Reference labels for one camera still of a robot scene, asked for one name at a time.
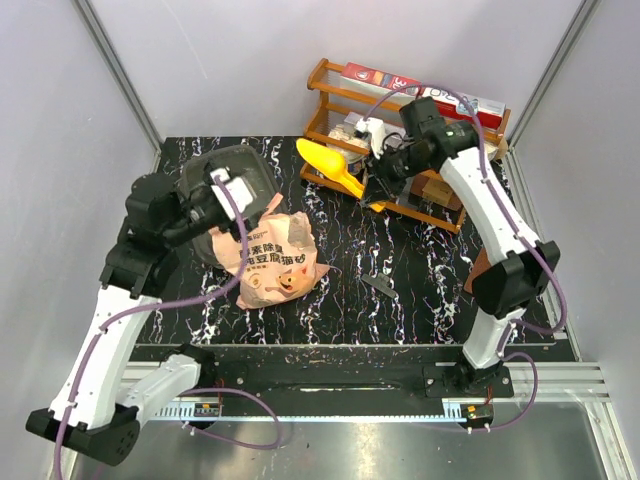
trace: paper bag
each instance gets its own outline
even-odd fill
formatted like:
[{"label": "paper bag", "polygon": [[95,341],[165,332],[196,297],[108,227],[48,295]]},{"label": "paper bag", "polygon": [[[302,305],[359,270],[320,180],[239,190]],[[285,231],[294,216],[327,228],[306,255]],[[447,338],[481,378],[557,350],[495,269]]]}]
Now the paper bag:
[{"label": "paper bag", "polygon": [[[282,201],[277,194],[249,232],[249,261],[240,281],[240,308],[261,308],[288,302],[307,294],[329,271],[316,262],[318,250],[306,213],[273,214]],[[242,244],[231,234],[210,231],[213,253],[224,269],[235,275],[240,269]]]}]

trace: table surface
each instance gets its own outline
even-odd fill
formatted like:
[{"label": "table surface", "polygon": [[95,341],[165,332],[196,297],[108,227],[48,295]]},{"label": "table surface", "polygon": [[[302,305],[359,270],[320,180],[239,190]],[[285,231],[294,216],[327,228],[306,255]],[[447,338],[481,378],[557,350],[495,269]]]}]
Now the table surface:
[{"label": "table surface", "polygon": [[[477,306],[463,285],[482,247],[471,219],[454,235],[393,212],[374,213],[351,197],[302,181],[303,161],[294,137],[170,138],[159,171],[177,179],[192,156],[239,143],[254,147],[269,163],[289,211],[308,215],[318,261],[332,268],[309,294],[285,304],[243,311],[235,305],[235,289],[206,306],[153,313],[138,339],[135,359],[144,359],[140,352],[145,345],[185,342],[444,345],[466,340]],[[494,168],[506,185],[501,166]],[[439,214],[449,215],[443,209]],[[230,278],[203,264],[191,244],[181,247],[178,255],[180,267],[164,300],[201,295]],[[359,280],[364,273],[379,272],[392,278],[397,299]],[[549,325],[541,299],[532,302],[525,318]],[[516,330],[512,340],[551,343],[549,337],[522,330]]]}]

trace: yellow spatula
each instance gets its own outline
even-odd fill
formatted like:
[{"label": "yellow spatula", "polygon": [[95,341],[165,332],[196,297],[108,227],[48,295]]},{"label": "yellow spatula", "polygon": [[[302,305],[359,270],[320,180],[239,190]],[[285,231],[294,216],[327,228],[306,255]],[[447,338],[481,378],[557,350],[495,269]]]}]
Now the yellow spatula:
[{"label": "yellow spatula", "polygon": [[[341,153],[305,138],[299,138],[296,147],[305,162],[329,180],[342,185],[357,198],[362,198],[364,186],[347,171],[347,161]],[[384,210],[382,203],[374,203],[370,207],[376,212]]]}]

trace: gray wall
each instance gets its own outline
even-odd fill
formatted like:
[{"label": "gray wall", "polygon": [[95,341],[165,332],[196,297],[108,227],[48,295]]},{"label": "gray wall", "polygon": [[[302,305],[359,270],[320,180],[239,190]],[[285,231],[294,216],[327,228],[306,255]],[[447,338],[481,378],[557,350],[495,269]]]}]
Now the gray wall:
[{"label": "gray wall", "polygon": [[2,2],[0,65],[0,476],[36,479],[50,445],[27,414],[71,368],[153,151],[70,1]]},{"label": "gray wall", "polygon": [[183,136],[300,135],[322,57],[503,101],[515,120],[580,1],[92,3],[160,134]]},{"label": "gray wall", "polygon": [[584,356],[600,362],[640,467],[640,3],[604,1],[517,150]]}]

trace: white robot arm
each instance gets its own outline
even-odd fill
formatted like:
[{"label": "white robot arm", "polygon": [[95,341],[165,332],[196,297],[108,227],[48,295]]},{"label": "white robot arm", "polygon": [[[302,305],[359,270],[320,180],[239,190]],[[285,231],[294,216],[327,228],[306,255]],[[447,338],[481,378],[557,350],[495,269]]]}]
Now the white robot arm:
[{"label": "white robot arm", "polygon": [[[193,387],[214,386],[213,353],[186,344],[171,352],[159,368],[137,384],[120,389],[149,311],[161,302],[166,283],[178,265],[175,247],[214,226],[237,233],[233,230],[234,211],[217,185],[224,186],[243,218],[248,218],[245,221],[250,229],[270,200],[264,188],[251,185],[241,169],[232,168],[211,160],[204,169],[202,184],[188,198],[164,174],[145,175],[133,184],[126,201],[127,217],[116,245],[107,255],[100,277],[102,288],[80,354],[50,407],[31,412],[28,431],[55,441],[65,423],[65,412],[71,407],[63,445],[117,465],[130,453],[141,428],[155,413]],[[251,175],[255,181],[255,172]],[[131,315],[114,319],[116,314],[131,309]]]},{"label": "white robot arm", "polygon": [[[555,242],[542,243],[522,220],[491,168],[487,168],[484,176],[478,149],[482,140],[471,124],[447,125],[430,98],[405,105],[400,116],[408,137],[398,148],[383,148],[381,120],[368,118],[356,124],[361,134],[371,135],[372,144],[362,201],[372,204],[393,199],[403,191],[408,178],[429,169],[439,172],[460,197],[478,229],[491,265],[473,282],[478,313],[452,379],[459,391],[477,391],[486,387],[501,366],[512,320],[522,317],[529,302],[542,293],[548,282],[523,241],[534,246],[551,270],[560,251]],[[486,157],[482,161],[488,165]],[[501,211],[489,184],[506,212]]]}]

